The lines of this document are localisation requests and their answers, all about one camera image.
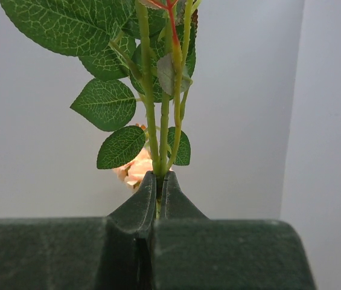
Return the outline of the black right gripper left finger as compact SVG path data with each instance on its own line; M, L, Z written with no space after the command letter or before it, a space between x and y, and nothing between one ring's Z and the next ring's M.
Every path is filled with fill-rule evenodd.
M0 219L0 289L141 289L156 178L104 217Z

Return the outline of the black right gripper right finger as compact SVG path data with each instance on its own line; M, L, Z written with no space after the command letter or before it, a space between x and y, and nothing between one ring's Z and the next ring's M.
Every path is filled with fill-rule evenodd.
M164 181L153 226L155 289L315 289L301 238L274 219L212 220Z

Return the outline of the pink rose stem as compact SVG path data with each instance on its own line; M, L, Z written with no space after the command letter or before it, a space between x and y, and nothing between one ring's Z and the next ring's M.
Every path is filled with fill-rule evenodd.
M1 1L14 26L92 75L71 109L109 133L97 168L114 169L147 145L156 214L173 165L190 163L182 132L196 64L199 1Z
M145 145L133 160L112 170L133 194L136 193L145 174L153 170L150 149Z

